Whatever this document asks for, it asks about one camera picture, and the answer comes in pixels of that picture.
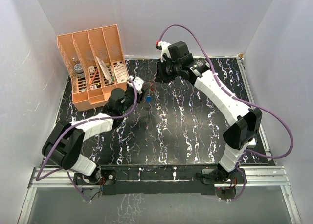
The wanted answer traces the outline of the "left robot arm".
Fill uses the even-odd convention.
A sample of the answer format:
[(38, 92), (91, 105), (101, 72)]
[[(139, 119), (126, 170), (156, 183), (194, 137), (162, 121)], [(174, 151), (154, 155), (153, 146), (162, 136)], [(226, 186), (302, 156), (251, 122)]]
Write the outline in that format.
[(79, 173), (85, 182), (97, 184), (101, 179), (101, 167), (81, 154), (83, 143), (98, 134), (118, 128), (140, 103), (147, 91), (145, 84), (128, 83), (127, 88), (115, 88), (102, 112), (81, 121), (59, 121), (42, 148), (45, 160), (58, 165), (60, 169)]

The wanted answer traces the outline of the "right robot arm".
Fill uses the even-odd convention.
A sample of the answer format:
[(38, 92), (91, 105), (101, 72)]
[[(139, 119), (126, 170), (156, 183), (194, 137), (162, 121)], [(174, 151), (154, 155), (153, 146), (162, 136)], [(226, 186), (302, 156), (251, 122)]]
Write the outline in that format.
[(157, 62), (155, 82), (169, 83), (181, 77), (204, 93), (222, 112), (229, 128), (224, 132), (226, 142), (223, 156), (217, 168), (205, 178), (214, 182), (230, 183), (235, 179), (236, 167), (248, 146), (255, 145), (262, 112), (235, 100), (224, 84), (218, 85), (217, 75), (212, 72), (205, 58), (194, 58), (183, 41), (171, 44), (157, 41), (156, 48), (161, 57)]

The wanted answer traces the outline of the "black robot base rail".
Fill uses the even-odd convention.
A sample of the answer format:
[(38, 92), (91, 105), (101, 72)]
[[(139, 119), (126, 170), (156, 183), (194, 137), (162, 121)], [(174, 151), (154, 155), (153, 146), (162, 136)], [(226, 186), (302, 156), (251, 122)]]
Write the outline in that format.
[(102, 166), (94, 178), (74, 175), (74, 183), (93, 187), (101, 195), (201, 194), (233, 199), (236, 188), (246, 184), (244, 169), (226, 172), (219, 165)]

